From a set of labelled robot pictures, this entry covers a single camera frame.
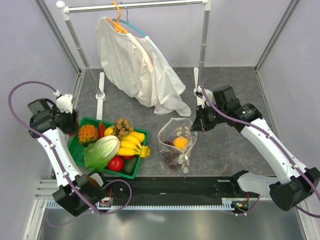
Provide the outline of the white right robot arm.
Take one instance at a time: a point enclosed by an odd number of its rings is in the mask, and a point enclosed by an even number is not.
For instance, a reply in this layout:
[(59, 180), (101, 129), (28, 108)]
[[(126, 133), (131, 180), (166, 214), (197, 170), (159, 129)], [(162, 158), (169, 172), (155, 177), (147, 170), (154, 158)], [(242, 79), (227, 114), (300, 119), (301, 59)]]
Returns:
[(261, 112), (251, 103), (241, 104), (229, 85), (209, 91), (197, 86), (199, 101), (191, 130), (207, 132), (218, 124), (227, 124), (248, 139), (275, 173), (274, 177), (243, 170), (235, 174), (229, 191), (235, 197), (251, 192), (271, 198), (283, 211), (288, 211), (312, 195), (319, 196), (320, 171), (308, 168), (280, 142)]

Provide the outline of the orange peach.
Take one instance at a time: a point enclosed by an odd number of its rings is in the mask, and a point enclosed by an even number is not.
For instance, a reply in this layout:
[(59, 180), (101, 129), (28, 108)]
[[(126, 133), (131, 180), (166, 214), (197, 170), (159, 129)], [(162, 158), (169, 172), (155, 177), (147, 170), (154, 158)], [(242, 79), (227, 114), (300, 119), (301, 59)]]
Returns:
[(183, 150), (187, 143), (188, 139), (183, 136), (178, 136), (172, 141), (172, 144), (180, 150)]

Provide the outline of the clear dotted zip top bag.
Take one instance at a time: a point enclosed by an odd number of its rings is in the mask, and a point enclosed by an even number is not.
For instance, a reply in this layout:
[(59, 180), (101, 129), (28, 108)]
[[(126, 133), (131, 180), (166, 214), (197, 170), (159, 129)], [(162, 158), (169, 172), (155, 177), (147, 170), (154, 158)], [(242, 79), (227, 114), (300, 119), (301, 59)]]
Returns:
[(159, 151), (170, 170), (186, 176), (191, 166), (191, 151), (198, 134), (191, 131), (192, 121), (188, 118), (171, 118), (158, 132)]

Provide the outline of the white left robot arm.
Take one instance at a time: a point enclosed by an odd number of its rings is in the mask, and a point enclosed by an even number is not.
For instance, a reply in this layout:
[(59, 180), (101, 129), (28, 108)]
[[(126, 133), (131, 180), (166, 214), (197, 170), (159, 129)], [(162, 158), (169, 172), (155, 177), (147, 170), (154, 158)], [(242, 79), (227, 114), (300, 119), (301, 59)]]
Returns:
[(77, 217), (97, 204), (110, 191), (108, 182), (98, 173), (83, 174), (74, 162), (65, 136), (79, 129), (78, 111), (72, 100), (62, 95), (56, 102), (40, 98), (28, 104), (32, 113), (29, 134), (44, 148), (53, 167), (58, 190), (53, 199)]

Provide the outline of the purple grape bunch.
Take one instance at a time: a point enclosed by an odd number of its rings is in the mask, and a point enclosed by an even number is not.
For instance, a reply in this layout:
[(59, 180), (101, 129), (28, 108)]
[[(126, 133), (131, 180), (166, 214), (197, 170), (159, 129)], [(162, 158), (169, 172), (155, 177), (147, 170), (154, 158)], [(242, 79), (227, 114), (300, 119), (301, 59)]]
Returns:
[(181, 151), (174, 146), (171, 141), (163, 141), (163, 148), (161, 150), (161, 154), (164, 158), (164, 162), (168, 165), (170, 170), (180, 170), (182, 168), (182, 164), (178, 163), (178, 159), (180, 157)]

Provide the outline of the brown longan bunch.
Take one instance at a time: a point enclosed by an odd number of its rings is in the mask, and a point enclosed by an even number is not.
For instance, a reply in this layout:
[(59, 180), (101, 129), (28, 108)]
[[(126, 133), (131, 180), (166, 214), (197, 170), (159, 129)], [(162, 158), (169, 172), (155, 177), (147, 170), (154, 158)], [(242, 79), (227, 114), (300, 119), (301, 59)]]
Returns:
[(123, 117), (118, 118), (115, 124), (111, 126), (113, 130), (113, 135), (121, 140), (124, 136), (134, 131), (134, 127), (130, 124), (128, 119)]

